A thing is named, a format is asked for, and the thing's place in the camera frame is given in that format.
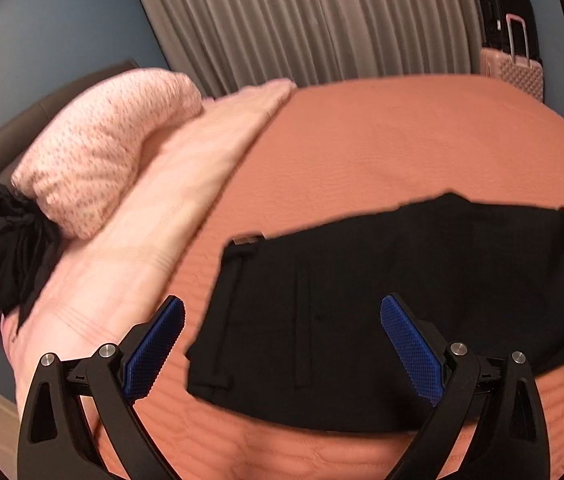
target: gray curtain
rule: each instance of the gray curtain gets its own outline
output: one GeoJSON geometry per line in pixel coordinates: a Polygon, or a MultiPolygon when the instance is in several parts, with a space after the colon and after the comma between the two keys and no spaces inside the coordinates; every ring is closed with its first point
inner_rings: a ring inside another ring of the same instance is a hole
{"type": "Polygon", "coordinates": [[[142,0],[172,70],[213,97],[289,77],[298,86],[476,73],[478,0],[142,0]]]}

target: black fabric bundle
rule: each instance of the black fabric bundle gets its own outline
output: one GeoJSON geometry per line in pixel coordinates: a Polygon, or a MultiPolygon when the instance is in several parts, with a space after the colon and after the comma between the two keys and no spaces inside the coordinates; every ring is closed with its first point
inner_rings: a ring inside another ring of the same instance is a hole
{"type": "Polygon", "coordinates": [[[38,204],[0,184],[0,312],[20,307],[18,329],[55,268],[62,246],[57,224],[38,204]]]}
{"type": "Polygon", "coordinates": [[[189,393],[323,431],[418,430],[417,396],[380,325],[397,292],[449,342],[536,373],[564,363],[564,208],[453,193],[278,238],[229,244],[187,351],[189,393]]]}

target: pink patterned pillow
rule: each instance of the pink patterned pillow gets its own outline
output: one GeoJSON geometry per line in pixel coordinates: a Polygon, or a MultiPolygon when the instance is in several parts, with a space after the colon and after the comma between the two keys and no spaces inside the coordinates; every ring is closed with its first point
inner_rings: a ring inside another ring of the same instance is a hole
{"type": "Polygon", "coordinates": [[[124,72],[63,108],[31,144],[12,184],[37,199],[67,238],[92,238],[133,185],[146,137],[201,111],[188,76],[159,68],[124,72]]]}

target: blue gripper pad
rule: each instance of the blue gripper pad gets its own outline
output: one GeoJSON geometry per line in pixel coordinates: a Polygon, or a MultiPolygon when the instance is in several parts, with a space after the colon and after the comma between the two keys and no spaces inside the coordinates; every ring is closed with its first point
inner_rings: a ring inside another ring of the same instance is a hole
{"type": "Polygon", "coordinates": [[[435,407],[444,395],[442,363],[393,296],[382,300],[380,320],[418,395],[435,407]]]}
{"type": "Polygon", "coordinates": [[[184,328],[184,303],[174,297],[160,313],[124,368],[124,397],[129,403],[149,394],[162,365],[184,328]]]}

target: suitcase handle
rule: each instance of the suitcase handle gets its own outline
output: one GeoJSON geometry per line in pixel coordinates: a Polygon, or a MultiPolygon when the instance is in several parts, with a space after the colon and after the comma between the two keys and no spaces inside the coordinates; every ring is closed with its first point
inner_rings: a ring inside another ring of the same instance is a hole
{"type": "Polygon", "coordinates": [[[526,48],[526,64],[531,67],[531,57],[528,50],[528,36],[526,34],[526,22],[524,18],[521,18],[517,14],[507,14],[507,28],[508,28],[508,41],[511,46],[511,60],[515,64],[516,62],[516,48],[513,45],[513,26],[511,22],[518,22],[522,24],[522,30],[524,30],[524,47],[526,48]]]}

